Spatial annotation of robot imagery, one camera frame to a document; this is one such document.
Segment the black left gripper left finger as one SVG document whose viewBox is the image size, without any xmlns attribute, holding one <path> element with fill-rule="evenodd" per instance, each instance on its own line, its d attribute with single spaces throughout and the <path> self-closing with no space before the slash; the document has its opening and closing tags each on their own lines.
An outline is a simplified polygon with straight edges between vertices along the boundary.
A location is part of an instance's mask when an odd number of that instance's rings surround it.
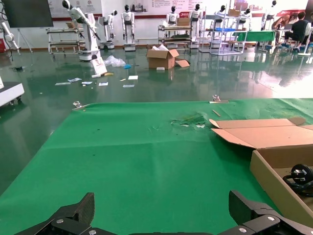
<svg viewBox="0 0 313 235">
<path fill-rule="evenodd" d="M 91 226 L 95 215 L 95 198 L 88 192 L 76 204 L 60 207 L 49 219 L 18 232 L 19 235 L 106 235 Z"/>
</svg>

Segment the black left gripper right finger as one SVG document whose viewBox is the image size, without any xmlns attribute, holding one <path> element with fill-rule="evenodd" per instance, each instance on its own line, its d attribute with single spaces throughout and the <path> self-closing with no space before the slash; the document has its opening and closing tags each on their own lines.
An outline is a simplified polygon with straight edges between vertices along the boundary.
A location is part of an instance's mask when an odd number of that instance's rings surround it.
<svg viewBox="0 0 313 235">
<path fill-rule="evenodd" d="M 289 220 L 266 203 L 251 201 L 236 190 L 228 195 L 229 214 L 236 227 L 222 235 L 311 235 L 313 229 Z"/>
</svg>

